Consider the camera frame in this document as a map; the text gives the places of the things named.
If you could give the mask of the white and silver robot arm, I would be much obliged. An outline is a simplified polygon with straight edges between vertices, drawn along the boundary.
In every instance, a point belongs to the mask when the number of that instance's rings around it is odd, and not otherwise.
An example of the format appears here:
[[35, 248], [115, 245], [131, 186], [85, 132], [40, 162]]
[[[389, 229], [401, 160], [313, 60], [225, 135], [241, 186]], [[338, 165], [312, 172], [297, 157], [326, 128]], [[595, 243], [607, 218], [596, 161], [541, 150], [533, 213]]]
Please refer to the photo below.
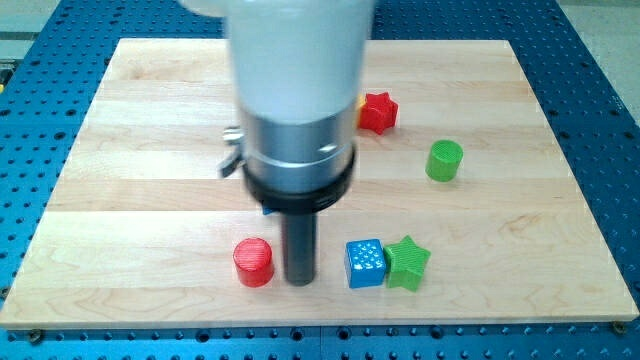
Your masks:
[[316, 219], [349, 187], [374, 0], [181, 0], [224, 21], [239, 124], [221, 177], [243, 172], [250, 194], [280, 213], [286, 280], [316, 274]]

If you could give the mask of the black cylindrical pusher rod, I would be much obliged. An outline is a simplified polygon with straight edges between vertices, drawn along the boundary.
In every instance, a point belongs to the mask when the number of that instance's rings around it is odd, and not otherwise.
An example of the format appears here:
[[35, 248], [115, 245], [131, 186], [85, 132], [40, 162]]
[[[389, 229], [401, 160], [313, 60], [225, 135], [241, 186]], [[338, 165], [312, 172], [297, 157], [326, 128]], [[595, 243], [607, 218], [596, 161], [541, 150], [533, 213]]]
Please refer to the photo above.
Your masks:
[[316, 276], [317, 214], [284, 214], [281, 221], [285, 278], [306, 286]]

